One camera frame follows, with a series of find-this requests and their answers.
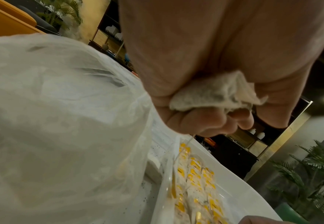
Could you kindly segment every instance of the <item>white tray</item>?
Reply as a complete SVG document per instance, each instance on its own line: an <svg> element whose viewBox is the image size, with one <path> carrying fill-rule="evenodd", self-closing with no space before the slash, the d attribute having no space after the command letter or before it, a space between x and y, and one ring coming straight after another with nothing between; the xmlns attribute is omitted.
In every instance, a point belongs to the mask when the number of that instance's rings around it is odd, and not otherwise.
<svg viewBox="0 0 324 224"><path fill-rule="evenodd" d="M183 135L180 142L186 143L190 138L190 135ZM188 146L190 146L192 154L198 155L204 165L214 171L217 190L224 198L226 212L230 214L229 219L233 224L237 224L246 215L264 216L281 221L281 218L260 194L222 166L200 143L193 139ZM176 147L175 152L170 156L175 156L178 149L179 147ZM173 217L174 206L167 198L167 191L171 185L172 159L169 159L168 162L169 167L163 176L151 224L173 223L170 219Z"/></svg>

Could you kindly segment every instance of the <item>orange chair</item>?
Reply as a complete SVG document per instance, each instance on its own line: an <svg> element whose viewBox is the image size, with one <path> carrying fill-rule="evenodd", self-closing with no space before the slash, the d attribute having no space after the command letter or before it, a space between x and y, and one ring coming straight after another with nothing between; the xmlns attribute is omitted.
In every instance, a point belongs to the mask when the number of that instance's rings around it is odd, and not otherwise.
<svg viewBox="0 0 324 224"><path fill-rule="evenodd" d="M36 21L27 13L0 0L0 36L44 33L35 26Z"/></svg>

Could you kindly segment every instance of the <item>white plastic bag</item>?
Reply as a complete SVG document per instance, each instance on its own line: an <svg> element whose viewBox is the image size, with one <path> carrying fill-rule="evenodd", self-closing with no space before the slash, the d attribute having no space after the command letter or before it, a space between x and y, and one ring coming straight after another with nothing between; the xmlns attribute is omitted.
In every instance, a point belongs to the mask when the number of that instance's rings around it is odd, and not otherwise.
<svg viewBox="0 0 324 224"><path fill-rule="evenodd" d="M0 223L84 223L132 199L152 103L114 60L72 39L0 37Z"/></svg>

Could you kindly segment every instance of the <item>hand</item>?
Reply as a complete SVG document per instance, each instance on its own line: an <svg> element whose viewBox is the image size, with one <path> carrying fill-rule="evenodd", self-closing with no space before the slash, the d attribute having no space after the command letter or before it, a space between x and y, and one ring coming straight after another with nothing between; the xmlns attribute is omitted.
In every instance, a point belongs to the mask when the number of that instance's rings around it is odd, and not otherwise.
<svg viewBox="0 0 324 224"><path fill-rule="evenodd" d="M239 222L239 224L293 224L293 223L275 221L260 216L246 216Z"/></svg>
<svg viewBox="0 0 324 224"><path fill-rule="evenodd" d="M324 48L324 0L120 0L126 49L163 119L180 133L209 137L249 129L247 110L171 111L191 79L240 69L255 83L259 118L288 125L312 64Z"/></svg>

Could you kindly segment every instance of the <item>potted plant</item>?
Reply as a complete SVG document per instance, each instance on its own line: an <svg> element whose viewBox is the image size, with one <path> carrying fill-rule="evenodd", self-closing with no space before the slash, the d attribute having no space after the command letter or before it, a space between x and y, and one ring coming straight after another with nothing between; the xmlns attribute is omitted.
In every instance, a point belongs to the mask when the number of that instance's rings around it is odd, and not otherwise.
<svg viewBox="0 0 324 224"><path fill-rule="evenodd" d="M36 14L57 30L59 28L69 30L69 25L61 18L66 15L71 16L78 25L83 22L79 15L79 4L75 0L40 0L40 3L47 10L44 13L37 12Z"/></svg>
<svg viewBox="0 0 324 224"><path fill-rule="evenodd" d="M324 147L315 142L316 146L310 149L299 146L308 152L303 160L290 154L293 162L272 161L286 183L286 189L268 186L269 190L287 201L287 204L275 209L284 221L303 224L316 214L324 213Z"/></svg>

